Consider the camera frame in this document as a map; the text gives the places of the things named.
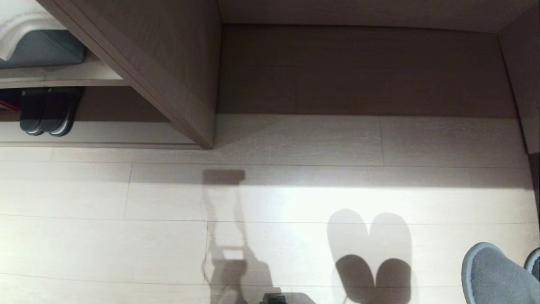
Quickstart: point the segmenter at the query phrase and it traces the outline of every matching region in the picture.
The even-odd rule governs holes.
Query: wooden floor
[[[464,304],[540,246],[518,122],[218,115],[211,151],[0,148],[2,303]]]

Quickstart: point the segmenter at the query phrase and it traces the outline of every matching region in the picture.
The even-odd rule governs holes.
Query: wood grain
[[[57,161],[381,166],[378,117],[217,116],[212,151],[60,149]]]
[[[3,274],[119,283],[203,281],[204,222],[0,220],[6,226],[0,232]]]
[[[381,117],[387,166],[528,168],[519,122]]]
[[[20,129],[20,113],[0,116],[0,146],[183,148],[189,138],[130,87],[88,87],[69,134],[29,136]]]
[[[245,180],[219,192],[203,176],[220,170]],[[334,221],[392,212],[408,224],[536,223],[534,201],[527,169],[134,164],[126,218],[326,223],[348,209],[362,219]]]
[[[0,69],[0,89],[127,85],[94,53],[88,53],[84,62],[76,65]]]
[[[0,147],[0,161],[49,161],[52,148]]]
[[[368,25],[498,33],[535,0],[219,0],[224,23]]]
[[[522,265],[527,255],[540,244],[537,224],[384,223],[388,217],[398,216],[382,214],[378,218],[380,222],[369,226],[350,223],[210,222],[208,246],[211,248],[215,242],[222,248],[238,248],[237,251],[248,247],[244,249],[244,259],[245,271],[249,275],[241,277],[242,285],[266,285],[268,277],[271,277],[276,286],[342,287],[335,263],[350,254],[364,259],[372,274],[377,274],[379,266],[387,259],[403,261],[413,270],[406,286],[448,287],[461,285],[459,269],[463,257],[470,247],[479,242],[500,246],[505,255],[518,265]],[[212,253],[208,255],[208,277],[212,277],[215,270],[220,270],[219,261],[219,257],[212,256]],[[236,271],[241,271],[241,267],[239,264]],[[234,277],[224,275],[219,279],[223,283],[232,283]]]
[[[46,279],[0,274],[0,293],[7,303],[201,304],[204,287],[196,285],[125,284]]]
[[[184,134],[201,147],[212,146],[221,28],[217,4],[40,3],[87,47],[112,62],[110,66]]]
[[[228,25],[220,74],[221,113],[516,117],[492,34]]]
[[[124,217],[130,164],[24,161],[3,163],[2,168],[0,214],[87,219]]]
[[[411,287],[410,300],[408,304],[421,304],[426,299],[436,299],[439,304],[465,304],[463,288],[461,286],[453,287]],[[362,293],[362,288],[349,288],[354,292]],[[393,296],[393,299],[399,299],[400,291],[403,288],[385,288],[385,293]],[[343,304],[346,301],[347,293],[341,287],[293,287],[293,299],[295,304]]]
[[[540,17],[538,2],[500,34],[529,154],[540,151]]]

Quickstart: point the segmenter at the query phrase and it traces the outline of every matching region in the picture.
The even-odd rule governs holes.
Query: wooden wall panel
[[[539,9],[537,2],[499,34],[530,154],[540,151]]]
[[[226,25],[221,113],[516,117],[496,35]]]
[[[224,23],[368,25],[498,33],[537,0],[219,0]]]
[[[82,32],[74,34],[102,48],[176,127],[212,146],[221,38],[215,1],[39,1],[61,22],[72,18]],[[54,4],[61,10],[51,11]]]

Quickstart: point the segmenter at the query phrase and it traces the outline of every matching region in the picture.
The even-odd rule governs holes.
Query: red object
[[[0,113],[17,112],[21,108],[21,89],[0,90]]]

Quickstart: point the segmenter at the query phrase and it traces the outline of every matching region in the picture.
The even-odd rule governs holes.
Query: shoe shelf
[[[197,149],[131,87],[87,87],[75,123],[62,137],[30,136],[18,113],[0,114],[0,146]]]
[[[128,84],[90,50],[81,64],[0,69],[0,89],[111,85]]]

